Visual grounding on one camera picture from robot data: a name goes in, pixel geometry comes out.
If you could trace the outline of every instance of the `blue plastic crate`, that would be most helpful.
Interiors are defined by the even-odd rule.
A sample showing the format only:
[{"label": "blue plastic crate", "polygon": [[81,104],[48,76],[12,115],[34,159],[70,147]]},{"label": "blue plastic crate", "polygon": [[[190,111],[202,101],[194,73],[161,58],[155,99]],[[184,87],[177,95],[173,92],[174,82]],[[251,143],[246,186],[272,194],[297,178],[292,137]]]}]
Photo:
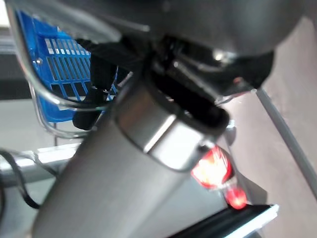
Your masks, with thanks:
[{"label": "blue plastic crate", "polygon": [[[61,97],[82,101],[90,87],[90,53],[58,27],[19,12],[33,66],[48,88]],[[116,94],[113,85],[108,96]],[[59,108],[40,97],[40,110],[49,122],[72,120],[74,111]]]}]

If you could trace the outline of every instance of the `blue basket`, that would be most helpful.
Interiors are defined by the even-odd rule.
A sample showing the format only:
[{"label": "blue basket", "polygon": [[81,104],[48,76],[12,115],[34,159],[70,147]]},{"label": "blue basket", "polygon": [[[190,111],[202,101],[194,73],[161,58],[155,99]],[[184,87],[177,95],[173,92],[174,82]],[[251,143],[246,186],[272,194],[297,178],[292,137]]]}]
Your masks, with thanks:
[{"label": "blue basket", "polygon": [[[55,94],[82,101],[90,83],[90,53],[58,27],[52,27],[19,12],[29,55],[44,84]],[[113,85],[108,95],[116,95]],[[40,97],[40,110],[49,122],[72,120],[74,111],[59,108]]]}]

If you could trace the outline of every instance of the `red led light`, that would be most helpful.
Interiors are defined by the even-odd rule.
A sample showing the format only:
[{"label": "red led light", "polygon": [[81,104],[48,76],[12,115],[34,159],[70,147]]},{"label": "red led light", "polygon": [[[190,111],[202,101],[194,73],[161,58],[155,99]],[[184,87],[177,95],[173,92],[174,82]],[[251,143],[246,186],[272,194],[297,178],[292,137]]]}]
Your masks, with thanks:
[{"label": "red led light", "polygon": [[240,188],[231,188],[225,194],[227,203],[234,209],[242,209],[247,205],[246,193]]},{"label": "red led light", "polygon": [[217,188],[231,175],[231,164],[222,149],[212,148],[192,170],[192,176],[205,188]]}]

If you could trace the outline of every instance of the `black cable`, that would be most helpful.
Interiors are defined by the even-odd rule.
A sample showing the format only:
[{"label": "black cable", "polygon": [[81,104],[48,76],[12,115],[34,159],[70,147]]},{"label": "black cable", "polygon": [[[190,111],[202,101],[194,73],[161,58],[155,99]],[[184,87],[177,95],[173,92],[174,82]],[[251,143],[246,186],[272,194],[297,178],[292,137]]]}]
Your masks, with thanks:
[{"label": "black cable", "polygon": [[6,151],[11,153],[12,155],[18,156],[18,157],[23,157],[29,160],[32,160],[34,162],[34,164],[36,164],[37,166],[41,167],[43,170],[47,171],[48,173],[50,173],[51,175],[53,175],[54,177],[57,177],[58,172],[54,169],[52,169],[50,166],[43,164],[42,161],[39,160],[39,156],[38,154],[32,152],[32,155],[29,154],[25,154],[22,152],[18,152],[18,151],[14,151],[14,150],[4,150],[0,148],[0,151]]},{"label": "black cable", "polygon": [[22,195],[23,200],[28,204],[30,207],[39,209],[40,205],[36,203],[29,195],[26,186],[25,186],[25,179],[22,175],[22,172],[19,169],[14,157],[7,151],[0,150],[0,155],[4,157],[4,159],[10,164],[12,170],[14,172],[16,183],[20,194]]}]

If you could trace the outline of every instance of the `red tail light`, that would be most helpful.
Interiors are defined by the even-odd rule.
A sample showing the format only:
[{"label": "red tail light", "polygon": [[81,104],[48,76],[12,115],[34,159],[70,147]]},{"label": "red tail light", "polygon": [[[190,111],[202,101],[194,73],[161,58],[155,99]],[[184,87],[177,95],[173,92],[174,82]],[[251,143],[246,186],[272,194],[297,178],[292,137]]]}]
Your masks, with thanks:
[{"label": "red tail light", "polygon": [[247,204],[245,192],[236,184],[232,166],[226,153],[215,146],[198,162],[192,176],[207,189],[222,189],[226,202],[234,209]]},{"label": "red tail light", "polygon": [[237,187],[230,188],[225,193],[227,203],[234,209],[242,209],[247,205],[246,193]]},{"label": "red tail light", "polygon": [[198,162],[192,176],[205,188],[217,188],[231,175],[231,164],[223,151],[215,146]]}]

